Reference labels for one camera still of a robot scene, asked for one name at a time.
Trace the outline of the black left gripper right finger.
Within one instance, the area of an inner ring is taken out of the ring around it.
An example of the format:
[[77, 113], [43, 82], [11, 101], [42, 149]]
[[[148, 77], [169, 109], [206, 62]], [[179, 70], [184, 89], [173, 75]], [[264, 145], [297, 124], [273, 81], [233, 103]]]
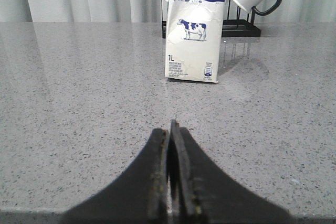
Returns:
[[175, 120], [170, 131], [170, 179], [175, 223], [294, 222], [287, 210], [223, 172]]

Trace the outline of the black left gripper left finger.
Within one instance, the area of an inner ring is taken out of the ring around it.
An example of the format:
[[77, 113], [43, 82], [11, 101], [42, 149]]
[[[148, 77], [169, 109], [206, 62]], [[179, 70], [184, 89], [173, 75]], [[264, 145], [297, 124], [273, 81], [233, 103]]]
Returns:
[[168, 146], [168, 131], [154, 129], [128, 168], [61, 223], [167, 223]]

